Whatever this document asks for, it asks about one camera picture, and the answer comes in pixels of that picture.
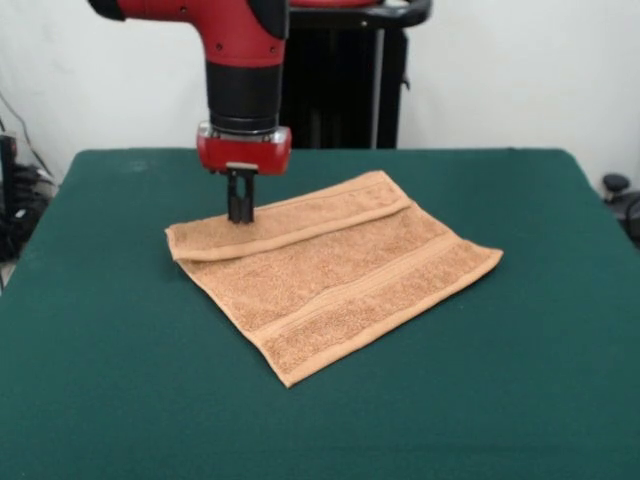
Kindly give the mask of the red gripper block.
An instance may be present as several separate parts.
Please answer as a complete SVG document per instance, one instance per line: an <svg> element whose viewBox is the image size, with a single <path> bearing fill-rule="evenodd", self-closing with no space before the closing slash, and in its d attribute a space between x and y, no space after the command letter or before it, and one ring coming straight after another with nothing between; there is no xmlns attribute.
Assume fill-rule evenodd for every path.
<svg viewBox="0 0 640 480"><path fill-rule="evenodd" d="M238 177L227 172L228 219L232 223L254 222L255 174L282 175L292 151L292 132L280 126L274 132L257 135L235 135L216 130L204 121L198 127L196 146L202 166L209 171L226 173L242 171L244 194L238 195Z"/></svg>

